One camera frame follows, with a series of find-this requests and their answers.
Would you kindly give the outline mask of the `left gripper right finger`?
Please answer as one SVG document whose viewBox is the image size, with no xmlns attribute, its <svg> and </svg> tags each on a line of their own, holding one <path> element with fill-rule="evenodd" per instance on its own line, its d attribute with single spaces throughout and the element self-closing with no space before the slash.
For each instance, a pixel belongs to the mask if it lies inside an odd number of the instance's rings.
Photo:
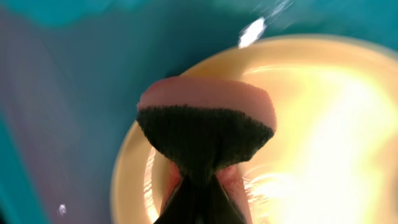
<svg viewBox="0 0 398 224">
<path fill-rule="evenodd" d="M 215 175 L 198 193 L 200 224 L 246 224 L 243 214 L 230 200 Z"/>
</svg>

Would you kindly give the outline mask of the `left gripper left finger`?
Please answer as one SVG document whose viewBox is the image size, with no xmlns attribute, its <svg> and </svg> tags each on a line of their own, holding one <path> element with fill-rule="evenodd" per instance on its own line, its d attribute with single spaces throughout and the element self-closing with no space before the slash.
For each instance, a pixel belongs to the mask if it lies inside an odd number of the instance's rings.
<svg viewBox="0 0 398 224">
<path fill-rule="evenodd" d="M 197 202 L 197 188 L 189 177 L 184 177 L 154 224 L 196 224 Z"/>
</svg>

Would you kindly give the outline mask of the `green and pink sponge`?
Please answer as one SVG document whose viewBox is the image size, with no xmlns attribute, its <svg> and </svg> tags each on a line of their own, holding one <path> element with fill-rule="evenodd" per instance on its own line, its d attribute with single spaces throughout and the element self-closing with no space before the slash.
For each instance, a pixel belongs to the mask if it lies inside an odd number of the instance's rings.
<svg viewBox="0 0 398 224">
<path fill-rule="evenodd" d="M 137 111 L 145 137 L 170 162 L 160 215 L 184 177 L 199 192 L 215 175 L 251 223 L 238 164 L 251 160 L 276 131 L 275 110 L 265 90 L 235 80 L 172 77 L 151 85 Z"/>
</svg>

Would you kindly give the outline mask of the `yellow-green plate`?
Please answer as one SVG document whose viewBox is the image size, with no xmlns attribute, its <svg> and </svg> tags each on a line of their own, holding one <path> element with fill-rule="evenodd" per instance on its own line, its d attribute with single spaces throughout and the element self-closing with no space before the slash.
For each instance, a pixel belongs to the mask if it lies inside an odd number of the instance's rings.
<svg viewBox="0 0 398 224">
<path fill-rule="evenodd" d="M 288 35 L 208 58 L 176 77 L 265 90 L 273 137 L 238 164 L 251 223 L 397 222 L 397 54 L 338 37 Z M 137 120 L 115 162 L 114 223 L 154 223 L 170 162 Z"/>
</svg>

